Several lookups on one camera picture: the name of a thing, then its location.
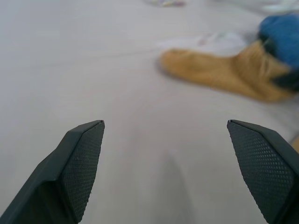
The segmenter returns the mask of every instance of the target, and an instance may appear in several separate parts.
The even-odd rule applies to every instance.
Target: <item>blue cloth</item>
[[[299,15],[268,16],[260,24],[260,33],[276,45],[276,57],[292,69],[299,69]]]

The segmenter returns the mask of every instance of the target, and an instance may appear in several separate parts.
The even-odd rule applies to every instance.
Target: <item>sock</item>
[[[173,76],[261,101],[276,102],[294,95],[271,82],[290,69],[265,53],[260,41],[232,57],[173,49],[164,52],[160,61]]]

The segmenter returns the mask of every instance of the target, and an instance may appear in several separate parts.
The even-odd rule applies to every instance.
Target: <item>cloth pile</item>
[[[299,16],[267,17],[258,39],[236,56],[172,49],[160,62],[187,81],[266,102],[285,100],[299,91]]]

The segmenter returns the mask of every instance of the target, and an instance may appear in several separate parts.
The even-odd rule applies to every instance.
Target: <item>gray floor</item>
[[[294,106],[180,82],[155,66],[159,41],[255,30],[262,18],[203,0],[184,8],[141,0],[2,1],[0,213],[67,130],[104,119],[82,223],[265,224],[226,122],[257,123],[290,139],[298,127]]]

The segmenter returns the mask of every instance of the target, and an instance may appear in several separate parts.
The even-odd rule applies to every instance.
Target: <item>white surface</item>
[[[0,213],[66,131],[103,119],[82,223],[266,223],[242,180],[226,122],[257,123],[290,139],[294,117],[277,116],[283,105],[169,78],[156,68],[155,49],[174,37],[254,30],[261,19],[196,0],[183,8],[2,1]]]

